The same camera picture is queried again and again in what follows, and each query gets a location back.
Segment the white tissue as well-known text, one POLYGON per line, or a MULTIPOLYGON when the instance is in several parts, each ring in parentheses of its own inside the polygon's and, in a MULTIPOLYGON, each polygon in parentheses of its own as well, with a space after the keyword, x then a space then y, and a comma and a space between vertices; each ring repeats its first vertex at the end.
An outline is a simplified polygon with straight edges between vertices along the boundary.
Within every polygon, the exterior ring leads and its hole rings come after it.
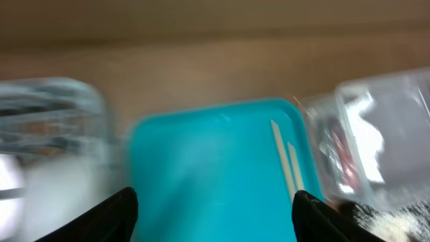
POLYGON ((373 97, 367 95, 349 102, 345 109, 365 177, 370 182, 384 184, 378 163, 378 155, 384 150, 384 138, 380 131, 363 117, 375 106, 373 97))

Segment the red snack wrapper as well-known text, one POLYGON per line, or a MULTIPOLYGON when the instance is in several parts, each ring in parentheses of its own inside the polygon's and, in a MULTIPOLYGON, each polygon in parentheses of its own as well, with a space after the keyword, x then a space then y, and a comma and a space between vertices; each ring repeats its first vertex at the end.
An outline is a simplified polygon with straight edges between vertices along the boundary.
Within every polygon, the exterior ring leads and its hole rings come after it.
POLYGON ((351 155, 344 129, 338 119, 328 121, 329 157, 344 193, 355 193, 359 187, 357 167, 351 155))

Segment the grey bowl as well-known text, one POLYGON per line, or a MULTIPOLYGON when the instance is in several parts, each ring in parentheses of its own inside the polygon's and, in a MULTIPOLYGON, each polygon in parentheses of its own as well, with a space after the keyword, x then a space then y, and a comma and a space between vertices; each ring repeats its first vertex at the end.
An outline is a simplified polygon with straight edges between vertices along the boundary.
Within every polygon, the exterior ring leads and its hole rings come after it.
POLYGON ((57 156, 25 169, 19 241, 36 241, 81 216, 110 193, 110 171, 91 157, 57 156))

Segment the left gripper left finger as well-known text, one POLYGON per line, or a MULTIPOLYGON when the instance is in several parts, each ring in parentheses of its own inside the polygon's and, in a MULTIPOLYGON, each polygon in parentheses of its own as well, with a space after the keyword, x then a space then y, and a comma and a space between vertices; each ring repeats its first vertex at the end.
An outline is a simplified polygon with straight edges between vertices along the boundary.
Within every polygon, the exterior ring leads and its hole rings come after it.
POLYGON ((37 242, 129 242, 138 219, 138 198, 126 187, 37 242))

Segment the wooden chopstick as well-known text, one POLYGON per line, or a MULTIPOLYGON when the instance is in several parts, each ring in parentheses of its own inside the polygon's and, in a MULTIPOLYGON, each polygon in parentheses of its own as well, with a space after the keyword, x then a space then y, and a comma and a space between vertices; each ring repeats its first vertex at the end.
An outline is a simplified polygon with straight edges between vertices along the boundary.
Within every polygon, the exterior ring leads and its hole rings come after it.
POLYGON ((284 142, 282 139, 282 134, 280 132, 279 126, 273 120, 270 120, 270 122, 271 122, 271 128, 272 128, 274 139, 275 139, 275 144, 277 147, 277 152, 278 152, 281 164, 282 164, 282 169, 283 169, 289 197, 290 197, 291 202, 293 202, 294 196, 296 193, 296 187, 294 184, 294 178, 292 175, 292 171, 290 169, 290 163, 288 160, 286 148, 284 146, 284 142))
POLYGON ((292 164, 292 169, 293 169, 293 174, 294 174, 294 179, 295 179, 297 190, 305 190, 306 188, 305 188, 304 181, 302 178, 302 173, 301 173, 300 165, 298 162, 298 156, 296 153, 296 149, 291 143, 288 143, 288 150, 290 153, 290 159, 291 159, 291 164, 292 164))

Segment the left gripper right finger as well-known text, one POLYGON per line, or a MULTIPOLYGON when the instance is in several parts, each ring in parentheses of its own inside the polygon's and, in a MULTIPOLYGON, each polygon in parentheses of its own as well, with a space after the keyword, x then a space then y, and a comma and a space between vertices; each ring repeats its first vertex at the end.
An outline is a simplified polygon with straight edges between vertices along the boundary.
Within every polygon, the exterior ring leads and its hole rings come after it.
POLYGON ((298 242, 384 242, 304 190, 295 193, 292 223, 298 242))

